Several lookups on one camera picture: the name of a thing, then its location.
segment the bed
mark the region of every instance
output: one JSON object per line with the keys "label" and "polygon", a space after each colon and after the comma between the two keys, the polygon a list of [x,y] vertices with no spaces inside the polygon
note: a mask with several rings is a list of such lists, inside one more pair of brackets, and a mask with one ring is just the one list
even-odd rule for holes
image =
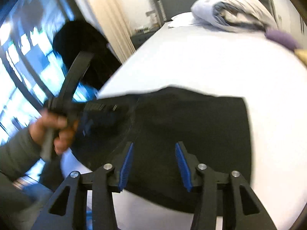
{"label": "bed", "polygon": [[[168,85],[204,94],[244,97],[252,139],[251,187],[277,229],[289,229],[307,202],[307,71],[295,55],[261,32],[210,26],[168,28],[196,0],[152,0],[161,29],[99,91],[99,98],[145,93]],[[260,0],[275,18],[272,0]],[[68,152],[68,175],[89,170]],[[121,230],[189,229],[192,214],[124,191],[114,194]],[[221,229],[222,219],[217,221]]]}

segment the person's hand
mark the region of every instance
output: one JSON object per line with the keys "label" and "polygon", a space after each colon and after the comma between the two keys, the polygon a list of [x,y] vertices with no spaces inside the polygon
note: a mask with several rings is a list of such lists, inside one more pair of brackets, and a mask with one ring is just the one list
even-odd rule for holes
{"label": "person's hand", "polygon": [[76,121],[73,127],[67,127],[67,118],[43,110],[41,117],[29,126],[30,135],[35,143],[42,145],[45,139],[47,128],[60,129],[59,136],[54,140],[54,147],[57,154],[65,152],[74,140],[78,127]]}

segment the curtain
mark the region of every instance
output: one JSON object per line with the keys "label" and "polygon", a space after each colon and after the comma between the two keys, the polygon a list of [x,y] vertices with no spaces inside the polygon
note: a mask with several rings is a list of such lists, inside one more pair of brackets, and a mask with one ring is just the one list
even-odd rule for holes
{"label": "curtain", "polygon": [[119,0],[88,0],[94,15],[114,49],[124,63],[134,52],[130,31]]}

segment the window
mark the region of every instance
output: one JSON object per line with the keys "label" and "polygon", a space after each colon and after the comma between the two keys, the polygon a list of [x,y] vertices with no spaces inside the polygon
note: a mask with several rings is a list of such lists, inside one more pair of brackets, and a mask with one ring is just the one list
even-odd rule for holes
{"label": "window", "polygon": [[[73,0],[18,0],[0,27],[0,140],[39,117],[44,101],[56,96],[65,79],[52,41],[62,25],[81,13]],[[90,100],[91,88],[79,84],[73,99]],[[40,173],[40,161],[31,174]]]}

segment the folded duvet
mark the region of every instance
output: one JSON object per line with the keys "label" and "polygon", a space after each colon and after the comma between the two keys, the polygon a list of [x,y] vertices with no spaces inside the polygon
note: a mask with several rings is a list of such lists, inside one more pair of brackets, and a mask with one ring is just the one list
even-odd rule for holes
{"label": "folded duvet", "polygon": [[191,7],[196,18],[230,32],[277,29],[277,24],[259,0],[197,0]]}

